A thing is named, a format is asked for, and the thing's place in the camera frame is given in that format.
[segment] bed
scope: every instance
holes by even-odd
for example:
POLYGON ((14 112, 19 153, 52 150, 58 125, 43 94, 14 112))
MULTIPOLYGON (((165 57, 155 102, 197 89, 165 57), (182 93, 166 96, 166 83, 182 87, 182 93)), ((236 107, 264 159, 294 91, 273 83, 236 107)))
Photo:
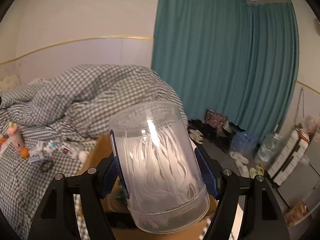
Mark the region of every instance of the bed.
MULTIPOLYGON (((89 151, 100 134, 108 133, 113 114, 152 100, 174 102, 187 125, 179 97, 152 70, 137 65, 79 65, 50 80, 3 93, 0 131, 4 134, 8 122, 15 122, 27 148, 39 141, 69 138, 89 151)), ((43 173, 38 163, 28 163, 12 145, 0 158, 0 209, 22 239, 28 238, 32 218, 54 175, 73 176, 82 167, 58 151, 53 160, 53 168, 43 173)), ((76 209, 79 202, 76 195, 76 209)), ((82 239, 89 239, 82 217, 77 221, 82 239)))

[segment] transparent cylindrical container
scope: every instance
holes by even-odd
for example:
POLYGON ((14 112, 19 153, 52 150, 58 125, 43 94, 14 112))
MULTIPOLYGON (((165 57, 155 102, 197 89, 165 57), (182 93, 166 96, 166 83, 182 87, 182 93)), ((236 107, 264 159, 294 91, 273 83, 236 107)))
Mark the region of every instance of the transparent cylindrical container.
POLYGON ((198 222, 209 197, 179 109, 152 101, 109 121, 128 209, 137 227, 165 234, 198 222))

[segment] floor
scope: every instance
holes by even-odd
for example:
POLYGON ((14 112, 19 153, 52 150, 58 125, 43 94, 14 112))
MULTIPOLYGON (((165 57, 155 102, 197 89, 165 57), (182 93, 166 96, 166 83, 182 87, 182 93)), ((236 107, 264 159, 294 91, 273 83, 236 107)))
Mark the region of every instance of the floor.
MULTIPOLYGON (((222 152, 222 150, 216 147, 214 143, 211 143, 208 140, 204 139, 203 147, 207 151, 210 158, 217 160, 223 169, 228 168, 233 172, 235 172, 238 176, 240 176, 238 168, 234 163, 234 159, 232 159, 228 154, 225 154, 224 152, 222 152)), ((281 211, 286 212, 288 210, 288 206, 282 200, 278 192, 271 186, 270 182, 269 182, 269 185, 278 201, 281 211)), ((242 210, 244 209, 244 200, 245 200, 244 196, 239 197, 239 205, 242 208, 242 210)), ((303 222, 299 223, 295 227, 290 227, 289 234, 290 234, 291 240, 298 240, 302 236, 302 234, 306 231, 310 223, 311 223, 311 218, 305 219, 303 222)))

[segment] blue gripper pad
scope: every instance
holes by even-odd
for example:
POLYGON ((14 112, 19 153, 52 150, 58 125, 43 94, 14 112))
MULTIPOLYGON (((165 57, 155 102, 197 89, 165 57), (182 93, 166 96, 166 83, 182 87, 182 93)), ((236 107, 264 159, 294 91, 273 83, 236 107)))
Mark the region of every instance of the blue gripper pad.
POLYGON ((105 198, 107 194, 111 193, 117 177, 117 163, 116 159, 113 158, 112 162, 110 163, 110 166, 108 167, 106 173, 103 176, 100 198, 105 198))
POLYGON ((220 198, 220 193, 217 188, 217 180, 214 176, 213 172, 210 169, 209 164, 205 160, 204 156, 202 155, 200 149, 198 147, 195 148, 195 155, 196 159, 200 168, 202 180, 207 187, 208 193, 213 196, 215 199, 220 198))

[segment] teal curtain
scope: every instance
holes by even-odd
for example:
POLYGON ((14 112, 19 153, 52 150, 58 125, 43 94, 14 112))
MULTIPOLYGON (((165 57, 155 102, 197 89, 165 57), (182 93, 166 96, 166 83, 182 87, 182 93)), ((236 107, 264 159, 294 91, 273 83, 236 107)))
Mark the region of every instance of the teal curtain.
POLYGON ((207 108, 263 138, 281 123, 298 71, 291 2, 159 0, 152 69, 187 117, 207 108))

